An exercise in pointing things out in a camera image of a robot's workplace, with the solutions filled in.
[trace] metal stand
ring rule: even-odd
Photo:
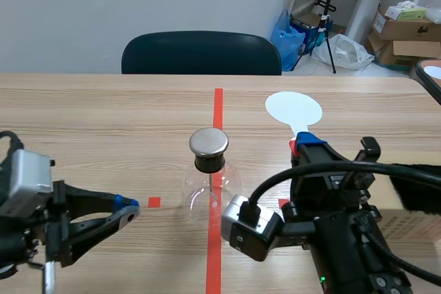
[[[317,40],[318,40],[318,35],[321,32],[325,33],[325,39],[326,39],[326,44],[328,45],[328,51],[329,51],[329,57],[331,58],[331,64],[332,64],[332,70],[334,71],[334,74],[337,73],[336,71],[336,66],[334,65],[334,59],[332,58],[332,52],[331,52],[331,46],[329,45],[329,31],[328,31],[328,27],[329,27],[329,18],[330,16],[328,15],[329,12],[329,6],[331,5],[331,0],[326,0],[325,3],[325,9],[323,10],[323,15],[322,15],[322,19],[320,20],[320,25],[318,26],[318,30],[317,33],[314,37],[314,44],[312,45],[312,49],[311,52],[309,53],[309,56],[312,55],[312,51],[314,50],[314,48],[316,47],[317,44]],[[293,66],[293,68],[291,69],[291,71],[294,70],[294,68],[297,66],[297,64],[300,62],[301,58],[303,57],[303,52],[302,54],[298,57],[296,64]]]

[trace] silver lid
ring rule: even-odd
[[[227,150],[228,136],[220,129],[206,127],[192,134],[189,145],[196,156],[213,158]]]

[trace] white plastic bag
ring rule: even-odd
[[[366,52],[364,47],[342,34],[330,38],[329,45],[331,46],[334,65],[338,67],[358,70],[366,67],[375,59],[373,55]],[[318,48],[314,48],[312,57],[331,65],[326,42],[323,42]]]
[[[430,21],[436,24],[441,24],[441,8],[440,7],[427,8],[425,18],[429,19]]]

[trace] clear glass bottle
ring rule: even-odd
[[[242,185],[239,173],[225,162],[227,134],[214,127],[196,131],[189,140],[195,160],[183,178],[183,208],[192,222],[203,226],[221,223],[222,212]]]

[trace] red tape strip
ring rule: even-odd
[[[280,209],[282,209],[283,205],[284,205],[285,203],[288,203],[288,202],[289,202],[288,199],[278,199],[278,207],[279,207]]]
[[[147,208],[159,208],[161,206],[161,197],[160,196],[150,196],[149,204]]]
[[[223,89],[214,90],[214,115],[213,127],[223,128]],[[221,220],[222,213],[222,178],[213,176],[213,191],[217,195],[217,204],[210,196],[209,220],[208,220],[208,245],[207,245],[207,277],[205,283],[206,294],[222,293],[222,237]]]

